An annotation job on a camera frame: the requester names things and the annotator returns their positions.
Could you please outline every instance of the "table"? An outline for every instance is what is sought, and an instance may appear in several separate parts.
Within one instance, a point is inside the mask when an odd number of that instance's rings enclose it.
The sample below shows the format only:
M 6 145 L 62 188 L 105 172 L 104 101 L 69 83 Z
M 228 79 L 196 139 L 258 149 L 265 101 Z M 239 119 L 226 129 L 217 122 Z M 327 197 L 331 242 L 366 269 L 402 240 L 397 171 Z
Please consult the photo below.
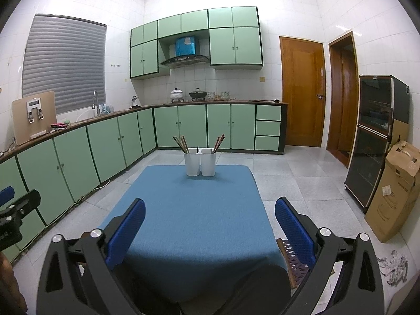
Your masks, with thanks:
M 218 165 L 214 177 L 187 176 L 184 166 L 148 166 L 100 228 L 135 198 L 144 201 L 146 218 L 125 260 L 172 302 L 205 291 L 227 296 L 261 265 L 287 271 L 247 166 Z

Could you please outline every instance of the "countertop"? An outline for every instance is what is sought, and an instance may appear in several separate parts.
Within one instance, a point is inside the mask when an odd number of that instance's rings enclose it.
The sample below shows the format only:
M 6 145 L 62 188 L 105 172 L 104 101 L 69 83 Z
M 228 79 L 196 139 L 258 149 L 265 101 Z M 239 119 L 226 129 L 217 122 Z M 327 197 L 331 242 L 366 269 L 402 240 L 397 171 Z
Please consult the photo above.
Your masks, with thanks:
M 114 118 L 114 117 L 118 117 L 124 114 L 130 114 L 131 112 L 137 112 L 140 110 L 146 110 L 146 109 L 150 109 L 150 108 L 159 108 L 159 107 L 174 107 L 174 106 L 181 106 L 181 105 L 196 105 L 196 104 L 259 104 L 259 105 L 287 105 L 287 103 L 276 103 L 276 102 L 270 102 L 270 101 L 260 101 L 260 100 L 255 100 L 255 101 L 203 101 L 203 102 L 179 102 L 179 103 L 165 103 L 165 104 L 153 104 L 153 105 L 145 105 L 143 107 L 139 107 L 139 108 L 130 108 L 127 110 L 121 110 L 121 111 L 115 111 L 112 114 L 108 114 L 108 115 L 103 115 L 103 116 L 98 116 L 98 117 L 94 117 L 94 118 L 89 118 L 87 120 L 83 120 L 74 124 L 71 124 L 67 129 L 62 129 L 59 131 L 55 131 L 53 133 L 47 133 L 45 135 L 42 135 L 40 137 L 37 137 L 36 139 L 33 139 L 29 142 L 26 142 L 20 146 L 17 146 L 14 150 L 5 153 L 2 157 L 0 157 L 0 163 L 8 160 L 9 158 L 11 158 L 12 156 L 19 154 L 20 152 L 24 151 L 25 149 L 28 149 L 32 146 L 35 146 L 36 144 L 39 144 L 41 142 L 47 141 L 49 139 L 52 139 L 56 136 L 59 136 L 61 134 L 64 134 L 68 131 L 72 131 L 81 127 L 85 127 L 89 124 L 93 124 L 96 122 L 100 122 L 103 120 L 106 120 L 108 118 Z

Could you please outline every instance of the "white label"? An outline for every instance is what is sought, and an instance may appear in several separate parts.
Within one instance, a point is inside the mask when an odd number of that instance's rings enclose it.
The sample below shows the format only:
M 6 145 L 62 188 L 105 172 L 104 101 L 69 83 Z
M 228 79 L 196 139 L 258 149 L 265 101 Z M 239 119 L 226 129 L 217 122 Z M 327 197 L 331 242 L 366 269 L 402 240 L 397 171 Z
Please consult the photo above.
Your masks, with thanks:
M 382 187 L 382 195 L 385 197 L 386 195 L 391 195 L 391 185 L 387 185 Z

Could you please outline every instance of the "window blind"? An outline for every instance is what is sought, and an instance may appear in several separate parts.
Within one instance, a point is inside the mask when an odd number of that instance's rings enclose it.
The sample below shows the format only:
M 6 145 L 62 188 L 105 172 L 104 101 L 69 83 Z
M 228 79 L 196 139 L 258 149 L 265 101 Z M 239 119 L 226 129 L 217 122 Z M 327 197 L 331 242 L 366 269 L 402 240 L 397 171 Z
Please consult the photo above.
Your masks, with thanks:
M 22 96 L 54 91 L 57 114 L 105 103 L 106 25 L 36 14 L 22 71 Z

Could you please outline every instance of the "silver bolt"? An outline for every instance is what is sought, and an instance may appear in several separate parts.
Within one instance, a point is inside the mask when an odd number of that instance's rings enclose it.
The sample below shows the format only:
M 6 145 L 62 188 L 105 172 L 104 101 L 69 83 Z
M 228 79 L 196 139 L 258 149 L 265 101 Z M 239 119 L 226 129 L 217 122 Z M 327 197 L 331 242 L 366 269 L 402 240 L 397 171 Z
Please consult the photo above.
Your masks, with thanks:
M 98 238 L 98 237 L 100 237 L 101 234 L 102 234 L 102 231 L 98 228 L 96 228 L 96 229 L 94 229 L 90 232 L 90 236 L 92 238 Z
M 60 234 L 56 234 L 54 237 L 53 237 L 53 242 L 54 243 L 58 243 L 58 242 L 60 242 L 62 240 L 62 235 L 60 235 Z
M 331 231 L 327 229 L 326 227 L 323 227 L 320 229 L 319 233 L 323 235 L 324 237 L 329 237 L 331 235 Z
M 360 239 L 362 239 L 363 241 L 368 241 L 369 240 L 369 236 L 366 233 L 360 233 Z

